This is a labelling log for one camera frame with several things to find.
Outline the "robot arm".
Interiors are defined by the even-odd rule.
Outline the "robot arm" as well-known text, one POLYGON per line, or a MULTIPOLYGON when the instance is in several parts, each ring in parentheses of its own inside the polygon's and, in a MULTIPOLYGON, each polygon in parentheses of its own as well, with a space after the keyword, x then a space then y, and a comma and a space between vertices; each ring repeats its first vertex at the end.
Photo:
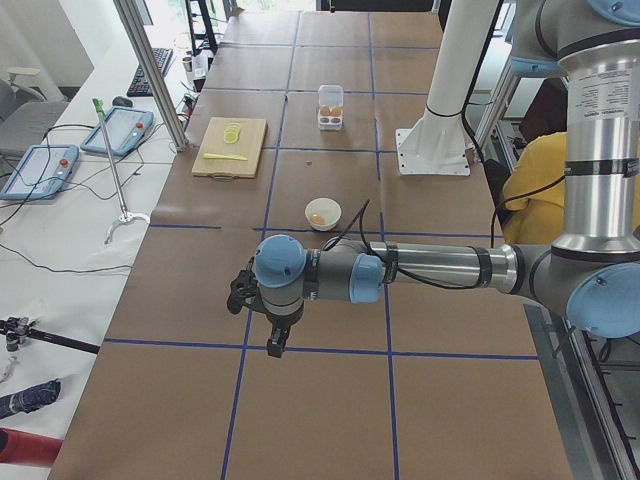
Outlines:
POLYGON ((227 307, 267 317, 270 355, 284 352, 306 301, 372 303, 397 280, 494 288, 605 338, 638 331, 639 5, 520 1, 514 23, 515 72, 569 82, 562 234, 548 245, 488 249, 340 237, 305 249, 290 236, 269 237, 233 281, 227 307))

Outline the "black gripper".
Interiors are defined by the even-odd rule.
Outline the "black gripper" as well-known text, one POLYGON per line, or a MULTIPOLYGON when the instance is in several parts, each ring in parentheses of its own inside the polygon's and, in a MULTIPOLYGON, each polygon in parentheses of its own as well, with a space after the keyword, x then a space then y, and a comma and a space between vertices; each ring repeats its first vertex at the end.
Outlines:
POLYGON ((270 357, 281 357, 286 350, 289 329, 301 319, 303 306, 272 306, 266 308, 265 315, 272 324, 272 331, 267 340, 267 354, 270 357))

